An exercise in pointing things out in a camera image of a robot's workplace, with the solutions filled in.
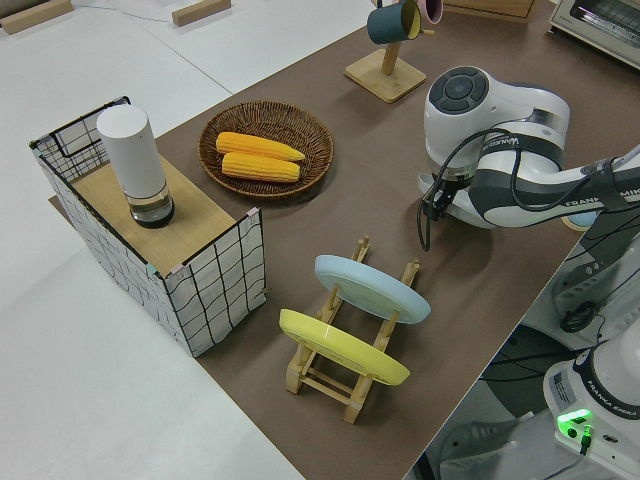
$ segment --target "white table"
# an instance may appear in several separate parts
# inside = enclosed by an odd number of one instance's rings
[[[48,203],[31,140],[119,97],[156,136],[364,25],[366,0],[237,0],[186,27],[108,1],[0,30],[0,472],[301,478]]]

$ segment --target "black cable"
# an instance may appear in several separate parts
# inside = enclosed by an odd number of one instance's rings
[[[578,464],[582,461],[582,459],[583,459],[583,458],[584,458],[584,457],[583,457],[582,455],[581,455],[581,456],[579,456],[579,457],[578,457],[578,459],[577,459],[575,462],[573,462],[571,465],[567,465],[566,467],[561,468],[561,469],[560,469],[560,470],[558,470],[557,472],[552,473],[551,475],[549,475],[549,476],[547,476],[547,477],[544,477],[542,480],[550,480],[550,479],[552,479],[552,478],[556,478],[558,475],[561,475],[561,474],[563,474],[564,472],[566,472],[567,470],[569,470],[570,468],[573,468],[573,467],[575,467],[576,465],[578,465]]]
[[[480,377],[478,378],[478,380],[482,380],[484,382],[498,382],[498,383],[510,383],[510,382],[520,382],[522,380],[529,380],[532,378],[540,378],[540,377],[544,377],[544,373],[540,373],[540,374],[535,374],[535,375],[528,375],[526,377],[518,377],[518,378],[486,378],[486,377]]]
[[[553,357],[564,357],[567,355],[573,355],[575,357],[577,357],[578,355],[580,355],[582,352],[584,352],[585,350],[589,350],[589,348],[579,348],[577,350],[567,350],[566,352],[549,352],[549,353],[537,353],[534,355],[526,355],[524,357],[516,357],[512,360],[498,360],[495,362],[491,362],[489,364],[489,366],[491,367],[495,367],[497,365],[504,365],[505,363],[513,363],[514,361],[516,362],[524,362],[526,360],[534,360],[534,359],[538,359],[538,358],[553,358]]]
[[[453,151],[446,158],[446,160],[440,167],[440,170],[438,171],[438,175],[436,175],[436,178],[433,181],[433,185],[423,195],[423,197],[420,199],[420,202],[418,202],[418,212],[416,215],[416,222],[418,227],[418,238],[420,239],[420,246],[425,252],[428,252],[429,249],[431,248],[431,219],[429,215],[425,215],[427,217],[427,220],[425,222],[424,232],[422,229],[422,222],[421,222],[422,213],[424,210],[424,206],[427,203],[427,200],[429,205],[433,205],[433,203],[435,202],[436,194],[438,193],[438,191],[440,190],[440,186],[442,185],[442,178],[444,177],[445,169],[449,166],[449,164],[451,163],[453,158],[458,154],[458,152],[460,152],[460,150],[462,150],[472,141],[480,137],[483,137],[485,135],[488,135],[490,133],[502,133],[503,135],[511,136],[512,132],[504,128],[488,128],[486,130],[482,130],[480,132],[476,132],[472,135],[469,135],[467,138],[462,140],[462,142],[460,142],[458,146],[454,148]]]
[[[604,323],[607,321],[607,318],[600,313],[596,315],[596,317],[602,317],[602,323],[600,324],[600,326],[598,327],[598,331],[596,332],[596,344],[597,344],[600,341],[600,335],[602,335],[602,327],[604,327]]]
[[[633,273],[631,275],[629,275],[620,285],[618,285],[616,288],[614,288],[613,290],[611,290],[602,300],[600,300],[598,302],[598,305],[600,305],[600,309],[606,307],[608,304],[604,303],[607,300],[607,298],[609,298],[611,295],[613,295],[614,293],[616,293],[617,290],[619,290],[620,288],[622,288],[624,286],[625,283],[627,283],[629,280],[631,280],[638,272],[640,272],[640,267],[636,268]]]
[[[528,370],[530,372],[533,373],[537,373],[538,375],[544,375],[544,372],[541,372],[540,370],[536,370],[535,368],[531,368],[531,367],[527,367],[526,365],[522,365],[521,363],[519,363],[519,360],[514,360],[513,358],[511,358],[509,355],[507,355],[504,352],[498,352],[500,355],[502,355],[503,357],[505,357],[507,360],[511,360],[511,362],[516,365],[517,367],[520,367],[524,370]]]
[[[583,177],[578,183],[576,183],[573,187],[571,187],[571,189],[568,192],[566,192],[560,198],[558,198],[557,200],[547,205],[541,205],[538,207],[526,205],[518,198],[518,195],[516,193],[517,192],[516,182],[518,181],[518,170],[520,170],[521,161],[522,161],[522,150],[520,148],[516,148],[516,158],[513,162],[513,169],[511,170],[511,179],[509,181],[509,188],[511,190],[511,197],[513,197],[513,201],[516,202],[516,205],[518,205],[521,209],[526,210],[527,212],[546,212],[548,210],[551,210],[552,208],[557,207],[558,205],[563,203],[565,200],[570,198],[574,193],[580,190],[589,181],[589,177],[586,177],[586,176]]]
[[[602,242],[604,242],[606,239],[608,239],[611,235],[615,235],[616,233],[620,233],[623,232],[625,230],[630,230],[632,228],[639,228],[640,225],[631,225],[631,226],[627,226],[629,225],[631,222],[633,222],[634,220],[638,219],[640,217],[640,214],[636,215],[635,217],[633,217],[631,220],[627,220],[626,222],[624,222],[622,225],[620,225],[619,227],[616,227],[615,229],[613,229],[610,232],[607,233],[603,233],[600,236],[594,237],[594,238],[589,238],[585,235],[585,239],[586,240],[592,240],[595,241],[596,243],[594,243],[593,245],[589,245],[588,248],[586,248],[584,251],[580,252],[580,253],[576,253],[575,255],[572,255],[571,257],[567,257],[564,259],[564,263],[569,262],[575,258],[578,258],[582,255],[584,255],[585,253],[590,252],[593,248],[595,248],[596,246],[600,245]]]
[[[560,320],[560,328],[567,333],[579,332],[591,325],[597,314],[597,304],[590,301],[582,302]]]

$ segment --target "wooden board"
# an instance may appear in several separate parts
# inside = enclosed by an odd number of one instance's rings
[[[166,277],[173,267],[234,225],[235,220],[164,158],[162,162],[176,205],[171,222],[164,228],[144,228],[133,220],[110,164],[83,176],[73,186],[145,260]]]
[[[228,8],[231,8],[231,0],[201,0],[171,12],[171,18],[175,25],[182,27]]]
[[[396,60],[393,72],[385,74],[382,71],[385,53],[384,49],[376,50],[349,65],[345,75],[385,102],[393,103],[422,84],[427,76],[400,58]]]
[[[71,0],[49,0],[42,5],[28,8],[8,17],[0,19],[4,31],[12,35],[27,28],[39,25],[52,18],[59,17],[73,10]]]
[[[444,0],[449,12],[524,22],[531,14],[535,0]]]

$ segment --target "yellow plate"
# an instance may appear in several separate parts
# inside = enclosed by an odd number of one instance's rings
[[[296,342],[360,375],[371,375],[377,382],[400,385],[409,376],[409,370],[386,353],[302,313],[280,310],[280,328]]]

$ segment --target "wicker plate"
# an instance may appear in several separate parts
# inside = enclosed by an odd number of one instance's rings
[[[222,154],[216,150],[220,132],[238,132],[286,143],[305,154],[300,180],[264,182],[229,177],[222,173]],[[333,160],[333,140],[327,128],[300,108],[285,103],[256,101],[227,108],[209,121],[200,135],[200,162],[218,183],[242,195],[284,198],[308,190],[318,182]]]

